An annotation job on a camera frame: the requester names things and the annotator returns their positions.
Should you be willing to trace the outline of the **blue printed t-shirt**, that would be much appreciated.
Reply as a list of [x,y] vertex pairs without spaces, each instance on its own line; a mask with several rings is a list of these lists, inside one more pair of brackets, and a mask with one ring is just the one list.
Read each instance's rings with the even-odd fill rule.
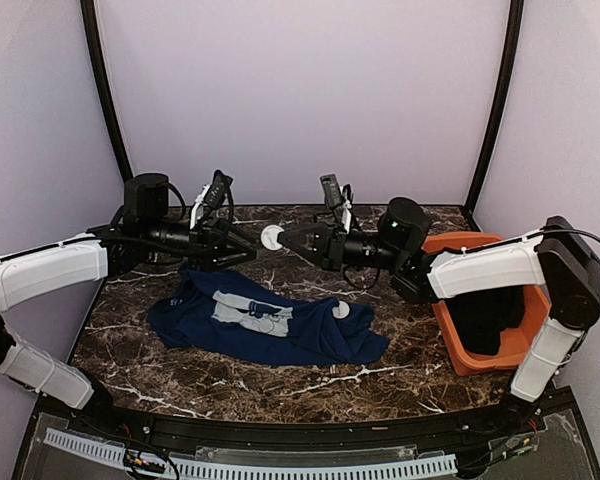
[[267,366],[368,365],[389,347],[372,331],[372,307],[349,304],[336,320],[334,297],[299,301],[258,285],[235,270],[189,268],[171,297],[148,311],[151,328],[168,348],[196,347]]

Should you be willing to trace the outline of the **round gold white brooch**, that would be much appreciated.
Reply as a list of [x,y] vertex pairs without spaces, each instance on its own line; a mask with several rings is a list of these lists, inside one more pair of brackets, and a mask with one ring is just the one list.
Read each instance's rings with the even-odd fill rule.
[[351,307],[348,303],[344,302],[344,301],[339,301],[333,308],[332,308],[332,315],[336,320],[344,320],[345,318],[347,318],[351,313]]

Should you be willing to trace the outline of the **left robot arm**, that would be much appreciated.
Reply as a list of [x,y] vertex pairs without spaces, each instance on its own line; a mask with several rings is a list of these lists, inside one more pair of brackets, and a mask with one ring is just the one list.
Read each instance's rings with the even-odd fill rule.
[[100,436],[121,427],[120,412],[105,400],[105,388],[77,368],[8,331],[3,313],[32,298],[74,284],[119,276],[158,254],[182,259],[194,269],[214,271],[257,256],[256,238],[224,217],[235,208],[231,177],[215,171],[192,206],[168,219],[169,197],[179,192],[162,173],[145,173],[124,184],[124,202],[113,220],[70,239],[0,256],[0,374],[82,410]]

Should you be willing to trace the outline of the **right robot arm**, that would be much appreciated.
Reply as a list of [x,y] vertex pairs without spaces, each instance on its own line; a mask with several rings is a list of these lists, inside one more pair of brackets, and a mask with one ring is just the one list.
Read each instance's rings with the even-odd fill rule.
[[470,372],[466,357],[498,355],[506,347],[502,331],[532,320],[534,330],[515,338],[510,396],[490,413],[501,434],[527,420],[527,402],[541,396],[600,318],[600,259],[586,242],[591,235],[561,216],[515,238],[488,240],[474,232],[430,236],[430,217],[404,197],[390,200],[374,231],[356,228],[349,202],[326,204],[334,223],[290,231],[272,225],[262,244],[286,247],[324,270],[387,271],[401,298],[440,309],[458,373]]

